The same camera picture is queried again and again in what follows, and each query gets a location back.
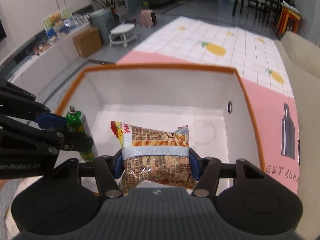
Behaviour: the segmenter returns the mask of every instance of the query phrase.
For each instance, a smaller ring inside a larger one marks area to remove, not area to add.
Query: snack bag
[[[163,132],[112,121],[111,129],[122,148],[124,174],[119,187],[124,194],[143,180],[185,188],[195,186],[189,165],[187,126],[176,132]]]

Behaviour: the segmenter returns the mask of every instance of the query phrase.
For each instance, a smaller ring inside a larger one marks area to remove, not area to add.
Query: gripper logo
[[[31,169],[38,169],[40,168],[40,163],[35,163],[35,164],[0,164],[0,170],[31,170]]]

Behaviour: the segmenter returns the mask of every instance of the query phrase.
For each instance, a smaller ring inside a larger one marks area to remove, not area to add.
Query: screw
[[[108,198],[117,198],[117,197],[120,197],[121,195],[122,195],[121,191],[117,189],[111,189],[106,191],[106,196]]]
[[[58,135],[60,138],[64,138],[64,135],[60,132],[56,132],[56,135]]]
[[[207,191],[206,189],[196,189],[193,192],[193,195],[195,195],[196,197],[207,197],[209,196],[209,191]]]
[[[53,147],[53,146],[49,146],[49,147],[48,147],[48,150],[49,150],[49,152],[51,152],[52,154],[57,154],[57,153],[58,153],[58,150],[57,150],[55,147]]]

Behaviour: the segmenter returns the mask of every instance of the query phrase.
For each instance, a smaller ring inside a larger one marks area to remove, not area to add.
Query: white label strip
[[[185,146],[135,146],[122,150],[123,160],[136,156],[189,156],[189,148]]]

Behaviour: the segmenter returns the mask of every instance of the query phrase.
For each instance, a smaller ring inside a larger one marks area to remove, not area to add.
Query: couch
[[[275,43],[298,111],[303,215],[296,232],[314,240],[320,235],[320,48],[292,32]]]

